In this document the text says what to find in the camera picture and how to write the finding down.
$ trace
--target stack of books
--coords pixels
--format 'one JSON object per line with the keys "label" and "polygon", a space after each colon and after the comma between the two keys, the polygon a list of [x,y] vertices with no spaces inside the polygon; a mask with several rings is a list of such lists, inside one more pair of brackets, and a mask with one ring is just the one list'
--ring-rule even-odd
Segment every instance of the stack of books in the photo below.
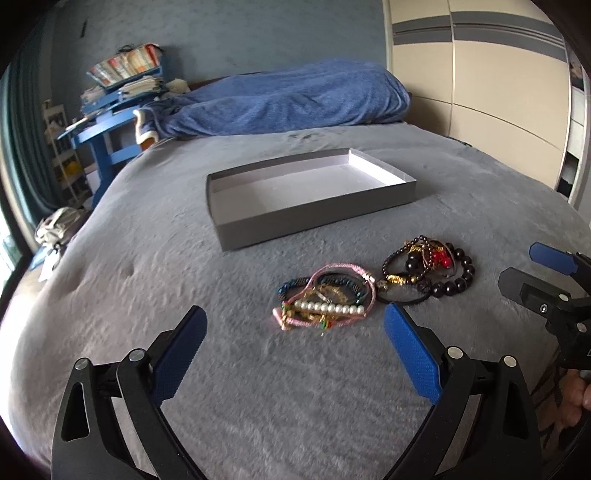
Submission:
{"label": "stack of books", "polygon": [[162,49],[146,43],[93,66],[87,74],[103,87],[110,87],[130,77],[160,66]]}
{"label": "stack of books", "polygon": [[119,92],[121,93],[121,98],[123,99],[131,98],[147,92],[159,92],[162,89],[162,82],[163,81],[161,78],[146,75],[139,80],[126,83],[119,89]]}

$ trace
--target blue gripper pad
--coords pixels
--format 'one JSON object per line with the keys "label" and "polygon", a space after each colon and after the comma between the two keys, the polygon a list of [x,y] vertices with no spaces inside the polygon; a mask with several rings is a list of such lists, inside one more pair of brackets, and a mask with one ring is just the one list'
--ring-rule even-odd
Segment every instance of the blue gripper pad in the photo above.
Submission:
{"label": "blue gripper pad", "polygon": [[207,316],[197,307],[154,368],[152,401],[173,398],[207,333]]}
{"label": "blue gripper pad", "polygon": [[435,405],[441,397],[439,366],[415,331],[416,324],[394,304],[386,308],[384,330],[419,395]]}
{"label": "blue gripper pad", "polygon": [[572,255],[539,242],[530,247],[530,258],[540,265],[556,270],[563,275],[572,275],[578,269]]}

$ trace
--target blue blanket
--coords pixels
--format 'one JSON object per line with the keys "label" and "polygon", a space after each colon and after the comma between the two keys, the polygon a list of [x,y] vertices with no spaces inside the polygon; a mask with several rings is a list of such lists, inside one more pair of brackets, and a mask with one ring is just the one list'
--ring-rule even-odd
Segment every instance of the blue blanket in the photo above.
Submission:
{"label": "blue blanket", "polygon": [[404,86],[375,63],[327,60],[236,75],[143,106],[138,140],[245,135],[337,125],[390,124],[410,106]]}

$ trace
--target human hand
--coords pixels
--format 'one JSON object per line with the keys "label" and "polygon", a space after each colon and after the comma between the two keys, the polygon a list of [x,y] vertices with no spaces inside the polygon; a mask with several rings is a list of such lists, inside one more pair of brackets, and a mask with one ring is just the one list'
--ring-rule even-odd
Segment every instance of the human hand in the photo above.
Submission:
{"label": "human hand", "polygon": [[563,401],[558,408],[560,427],[574,427],[581,419],[583,408],[591,410],[591,385],[580,376],[579,370],[568,370],[562,388]]}

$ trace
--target jewelry pile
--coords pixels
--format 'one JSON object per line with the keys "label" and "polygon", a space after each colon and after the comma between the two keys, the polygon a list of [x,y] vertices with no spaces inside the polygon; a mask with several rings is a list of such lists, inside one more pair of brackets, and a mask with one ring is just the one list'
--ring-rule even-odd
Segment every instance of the jewelry pile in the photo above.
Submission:
{"label": "jewelry pile", "polygon": [[[335,273],[345,270],[350,273]],[[281,307],[273,316],[283,330],[290,327],[328,329],[350,325],[367,317],[376,299],[375,279],[367,270],[353,264],[329,264],[311,277],[284,283],[277,291]],[[287,298],[291,288],[304,287]],[[367,297],[369,303],[364,305]]]}
{"label": "jewelry pile", "polygon": [[[390,268],[403,254],[407,255],[405,270],[393,274]],[[376,281],[358,265],[326,265],[311,277],[285,282],[277,290],[281,306],[273,309],[273,316],[282,330],[350,325],[366,318],[376,300],[408,306],[431,296],[441,298],[462,293],[472,285],[476,268],[461,248],[420,235],[392,253],[384,261],[382,273],[383,279]],[[395,286],[414,286],[420,296],[412,300],[385,296]],[[295,288],[299,291],[290,297],[288,292]]]}
{"label": "jewelry pile", "polygon": [[[405,271],[391,274],[389,271],[391,264],[406,252],[408,256]],[[453,280],[460,268],[463,269],[462,275]],[[417,290],[421,293],[419,298],[396,301],[400,305],[415,305],[427,300],[430,296],[440,298],[447,295],[451,297],[464,292],[472,285],[476,268],[472,265],[472,259],[461,248],[455,248],[451,243],[444,244],[439,240],[420,235],[412,241],[404,242],[400,249],[391,254],[384,261],[382,273],[384,279],[379,280],[376,284],[379,292],[386,292],[395,285],[416,285]],[[447,281],[433,283],[431,279],[433,276]],[[384,303],[392,302],[380,294],[378,300]]]}

